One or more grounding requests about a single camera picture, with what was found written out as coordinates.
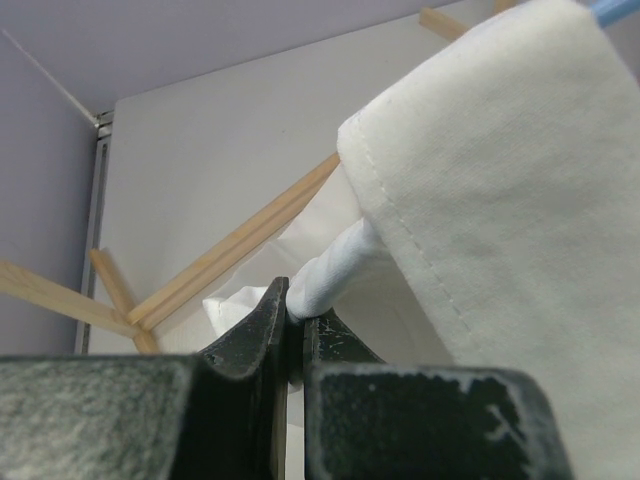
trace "lavender wall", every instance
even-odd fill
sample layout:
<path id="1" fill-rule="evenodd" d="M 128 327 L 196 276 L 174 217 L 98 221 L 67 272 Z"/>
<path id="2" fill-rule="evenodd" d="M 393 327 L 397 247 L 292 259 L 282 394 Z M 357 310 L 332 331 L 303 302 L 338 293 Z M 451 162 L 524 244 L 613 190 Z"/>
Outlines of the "lavender wall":
<path id="1" fill-rule="evenodd" d="M 452 1 L 2 0 L 0 27 L 100 113 L 120 98 Z M 640 73 L 640 13 L 608 31 Z"/>
<path id="2" fill-rule="evenodd" d="M 78 289 L 95 130 L 0 35 L 0 258 Z M 76 322 L 0 294 L 0 355 L 72 353 Z"/>

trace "wooden dowel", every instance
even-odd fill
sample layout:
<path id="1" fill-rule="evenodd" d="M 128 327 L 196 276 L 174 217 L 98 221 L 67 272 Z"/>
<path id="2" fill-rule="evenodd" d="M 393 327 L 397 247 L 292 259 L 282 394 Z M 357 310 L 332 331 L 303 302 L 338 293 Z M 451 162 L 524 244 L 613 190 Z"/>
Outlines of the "wooden dowel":
<path id="1" fill-rule="evenodd" d="M 0 292 L 126 337 L 140 331 L 114 309 L 6 260 L 0 263 Z"/>
<path id="2" fill-rule="evenodd" d="M 89 251 L 89 259 L 116 310 L 126 318 L 136 304 L 111 255 L 106 250 L 92 249 Z M 133 343 L 140 353 L 160 353 L 160 347 L 152 332 L 141 331 L 133 337 Z"/>
<path id="3" fill-rule="evenodd" d="M 140 353 L 160 353 L 160 347 L 152 332 L 140 332 L 133 337 L 133 343 Z"/>
<path id="4" fill-rule="evenodd" d="M 495 0 L 493 3 L 493 14 L 497 15 L 516 6 L 516 0 Z"/>
<path id="5" fill-rule="evenodd" d="M 420 10 L 420 25 L 451 42 L 469 30 L 466 25 L 432 8 Z"/>
<path id="6" fill-rule="evenodd" d="M 106 250 L 92 249 L 89 251 L 89 259 L 96 273 L 102 280 L 104 288 L 109 294 L 116 310 L 123 315 L 128 314 L 136 306 L 122 275 L 113 263 L 111 255 Z"/>
<path id="7" fill-rule="evenodd" d="M 135 307 L 128 315 L 129 321 L 140 322 L 144 330 L 151 330 L 162 322 L 300 213 L 339 163 L 338 154 L 331 155 Z"/>

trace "white cloth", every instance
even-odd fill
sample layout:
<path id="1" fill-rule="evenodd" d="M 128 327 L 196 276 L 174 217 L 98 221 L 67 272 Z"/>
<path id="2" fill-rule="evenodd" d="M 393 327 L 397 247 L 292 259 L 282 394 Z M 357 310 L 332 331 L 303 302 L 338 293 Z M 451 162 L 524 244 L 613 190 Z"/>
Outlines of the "white cloth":
<path id="1" fill-rule="evenodd" d="M 287 310 L 296 318 L 327 312 L 348 285 L 362 281 L 377 261 L 389 254 L 371 224 L 364 218 L 342 232 L 320 255 L 309 260 L 291 279 Z"/>
<path id="2" fill-rule="evenodd" d="M 640 92 L 590 12 L 482 24 L 338 151 L 455 361 L 530 373 L 579 478 L 638 478 Z"/>
<path id="3" fill-rule="evenodd" d="M 344 168 L 338 166 L 284 232 L 267 242 L 203 301 L 216 336 L 223 335 L 253 310 L 274 277 L 294 277 L 350 226 L 355 231 L 366 231 L 357 227 L 363 226 L 361 217 Z M 333 304 L 340 319 L 388 362 L 451 364 L 451 356 L 388 251 L 379 248 L 379 244 L 370 246 L 374 247 L 374 256 L 368 257 L 370 261 L 350 278 Z M 351 261 L 348 255 L 341 258 Z M 301 402 L 301 397 L 289 399 L 289 423 L 302 425 Z"/>

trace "stitching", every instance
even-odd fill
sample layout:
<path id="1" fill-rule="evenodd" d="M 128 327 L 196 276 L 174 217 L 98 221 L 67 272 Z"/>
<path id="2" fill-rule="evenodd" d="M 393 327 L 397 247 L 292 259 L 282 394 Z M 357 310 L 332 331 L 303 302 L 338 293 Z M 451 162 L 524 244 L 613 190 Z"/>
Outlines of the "stitching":
<path id="1" fill-rule="evenodd" d="M 222 321 L 222 301 L 218 301 L 218 321 Z"/>
<path id="2" fill-rule="evenodd" d="M 462 312 L 460 311 L 460 309 L 456 306 L 455 301 L 453 300 L 453 295 L 451 295 L 451 292 L 449 292 L 449 290 L 447 290 L 447 287 L 444 285 L 444 282 L 442 281 L 442 278 L 440 277 L 440 275 L 438 275 L 438 272 L 436 271 L 435 267 L 433 266 L 433 264 L 429 261 L 429 259 L 427 258 L 427 256 L 425 255 L 424 251 L 422 250 L 422 248 L 420 247 L 420 245 L 418 244 L 415 236 L 413 235 L 413 232 L 409 229 L 409 227 L 407 226 L 407 224 L 404 222 L 404 219 L 402 218 L 402 215 L 400 215 L 400 209 L 398 208 L 398 206 L 395 204 L 395 202 L 391 199 L 391 196 L 389 195 L 389 193 L 387 192 L 387 189 L 384 187 L 384 184 L 382 183 L 382 180 L 380 179 L 380 176 L 378 175 L 378 170 L 376 169 L 376 165 L 375 163 L 373 163 L 373 158 L 371 156 L 371 151 L 369 150 L 369 144 L 366 141 L 365 137 L 364 137 L 364 133 L 362 131 L 362 127 L 360 125 L 360 115 L 358 115 L 356 117 L 356 123 L 358 126 L 358 133 L 360 134 L 360 140 L 362 141 L 362 144 L 364 145 L 364 153 L 365 153 L 365 157 L 367 157 L 367 160 L 369 161 L 369 163 L 371 164 L 371 169 L 373 171 L 373 174 L 376 177 L 376 180 L 378 180 L 378 184 L 380 186 L 380 190 L 382 191 L 382 193 L 384 194 L 385 198 L 387 199 L 387 201 L 391 204 L 391 206 L 393 207 L 396 216 L 398 217 L 398 220 L 400 220 L 400 223 L 402 224 L 402 226 L 404 227 L 404 229 L 407 231 L 407 233 L 409 234 L 409 237 L 411 238 L 411 241 L 413 242 L 413 245 L 418 249 L 418 252 L 420 252 L 420 256 L 422 257 L 422 261 L 429 267 L 429 269 L 431 270 L 431 273 L 433 274 L 433 276 L 435 277 L 435 279 L 438 282 L 438 285 L 440 286 L 440 288 L 442 289 L 442 291 L 444 292 L 444 294 L 447 296 L 448 300 L 449 300 L 449 305 L 451 305 L 451 308 L 453 309 L 453 311 L 455 312 L 455 314 L 458 316 L 458 319 L 462 322 L 462 324 L 466 327 L 466 329 L 469 331 L 469 333 L 471 333 L 471 329 L 469 328 L 469 325 L 467 325 L 467 323 L 464 321 L 464 318 L 462 318 Z"/>

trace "black metal jaw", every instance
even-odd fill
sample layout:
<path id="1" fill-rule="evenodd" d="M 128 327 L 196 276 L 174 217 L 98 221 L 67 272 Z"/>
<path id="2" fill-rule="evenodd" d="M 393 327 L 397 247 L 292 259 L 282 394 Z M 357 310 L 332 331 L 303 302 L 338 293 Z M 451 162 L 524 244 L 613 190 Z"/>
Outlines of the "black metal jaw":
<path id="1" fill-rule="evenodd" d="M 0 479 L 283 479 L 290 379 L 307 479 L 572 478 L 529 377 L 386 365 L 287 288 L 197 355 L 0 359 Z"/>

